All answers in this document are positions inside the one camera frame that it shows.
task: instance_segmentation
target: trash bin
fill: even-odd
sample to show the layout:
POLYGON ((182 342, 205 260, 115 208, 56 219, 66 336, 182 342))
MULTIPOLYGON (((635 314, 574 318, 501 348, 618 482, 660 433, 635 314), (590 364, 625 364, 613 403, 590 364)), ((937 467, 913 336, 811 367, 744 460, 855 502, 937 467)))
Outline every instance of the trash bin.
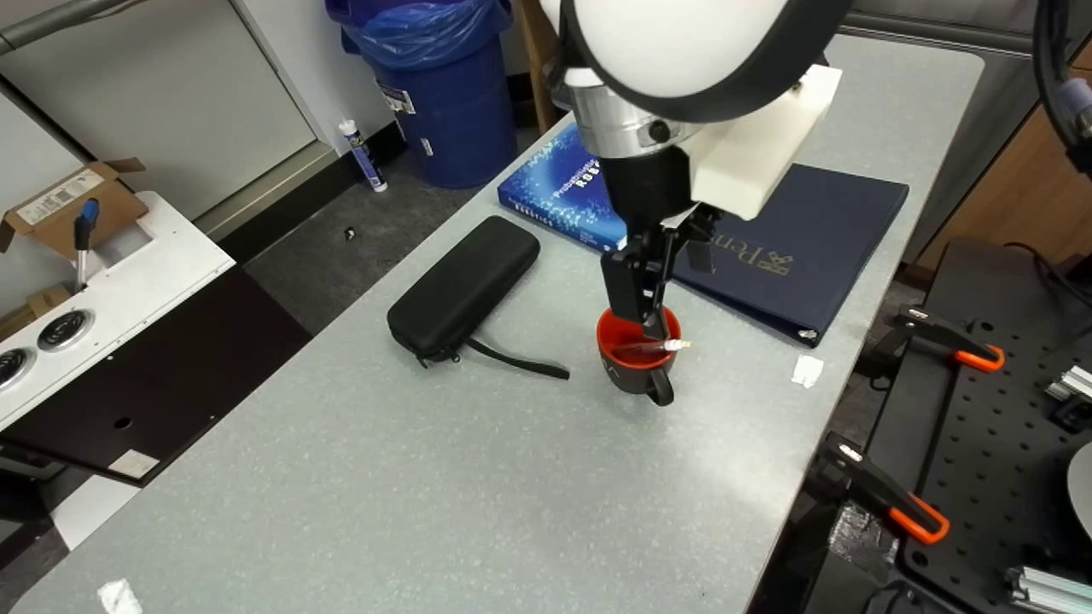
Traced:
POLYGON ((504 0, 325 0, 342 43, 361 53, 439 189, 482 189, 516 158, 499 33, 504 0))

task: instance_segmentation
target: dark blue folder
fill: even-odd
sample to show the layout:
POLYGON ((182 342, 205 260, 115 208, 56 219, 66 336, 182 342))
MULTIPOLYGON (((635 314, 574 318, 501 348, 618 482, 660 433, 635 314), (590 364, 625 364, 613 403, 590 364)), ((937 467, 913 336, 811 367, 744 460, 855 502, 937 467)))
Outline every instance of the dark blue folder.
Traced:
POLYGON ((792 168, 756 223, 720 214, 710 245, 684 245, 676 281, 820 345, 906 198, 906 184, 792 168))

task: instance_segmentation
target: cardboard box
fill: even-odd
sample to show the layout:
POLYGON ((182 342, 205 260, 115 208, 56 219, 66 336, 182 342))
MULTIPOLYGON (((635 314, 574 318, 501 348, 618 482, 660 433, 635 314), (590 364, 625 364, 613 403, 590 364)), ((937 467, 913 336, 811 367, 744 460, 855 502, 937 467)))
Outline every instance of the cardboard box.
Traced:
POLYGON ((29 234, 66 260, 77 260, 77 219, 87 201, 98 201, 98 223, 92 233, 92 245, 110 243, 115 233, 135 226, 147 206, 121 179, 121 175, 141 171, 137 161, 107 164, 95 161, 62 184, 41 190, 37 198, 11 208, 0 227, 0 252, 13 243, 13 234, 29 234))
POLYGON ((29 303, 0 318, 0 342, 23 330, 32 319, 66 303, 70 297, 70 285, 48 285, 41 292, 32 292, 29 303))

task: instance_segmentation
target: black case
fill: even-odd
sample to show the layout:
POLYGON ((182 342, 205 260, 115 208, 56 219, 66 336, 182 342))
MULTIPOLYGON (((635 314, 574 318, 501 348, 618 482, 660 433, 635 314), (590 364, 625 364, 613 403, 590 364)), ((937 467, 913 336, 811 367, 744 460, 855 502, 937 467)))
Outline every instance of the black case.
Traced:
POLYGON ((452 360, 536 254, 536 234, 491 214, 385 311, 385 325, 420 360, 452 360))

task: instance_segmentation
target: blue plastic bag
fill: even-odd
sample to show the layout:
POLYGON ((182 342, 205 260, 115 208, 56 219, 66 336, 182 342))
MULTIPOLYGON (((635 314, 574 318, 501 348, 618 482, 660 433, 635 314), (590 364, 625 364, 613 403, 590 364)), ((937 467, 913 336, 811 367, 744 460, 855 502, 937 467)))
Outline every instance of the blue plastic bag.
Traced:
POLYGON ((491 40, 510 19, 501 0, 402 2, 346 33, 368 62, 401 73, 453 62, 491 40))

